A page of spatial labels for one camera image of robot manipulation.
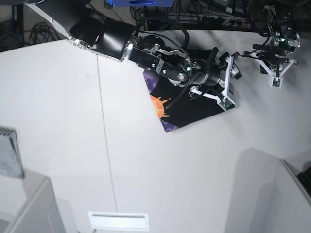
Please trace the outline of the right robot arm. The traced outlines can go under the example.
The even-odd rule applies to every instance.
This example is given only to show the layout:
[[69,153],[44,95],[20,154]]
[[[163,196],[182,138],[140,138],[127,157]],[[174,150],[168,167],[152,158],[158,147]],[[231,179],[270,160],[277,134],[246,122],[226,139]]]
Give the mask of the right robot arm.
[[60,24],[75,46],[117,61],[128,59],[195,97],[215,100],[225,109],[236,103],[230,89],[231,79],[240,76],[235,56],[218,57],[217,48],[189,50],[186,30],[181,45],[172,42],[168,46],[168,37],[148,32],[140,36],[139,27],[107,17],[89,8],[85,0],[32,0],[27,4]]

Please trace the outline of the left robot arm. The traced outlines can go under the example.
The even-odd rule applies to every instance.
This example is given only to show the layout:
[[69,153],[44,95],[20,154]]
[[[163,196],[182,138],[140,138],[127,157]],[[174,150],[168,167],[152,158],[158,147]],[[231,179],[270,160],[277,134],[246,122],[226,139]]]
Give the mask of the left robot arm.
[[291,55],[301,47],[291,7],[276,0],[244,0],[242,8],[251,29],[266,38],[242,56],[255,59],[262,74],[281,83],[287,70],[298,64]]

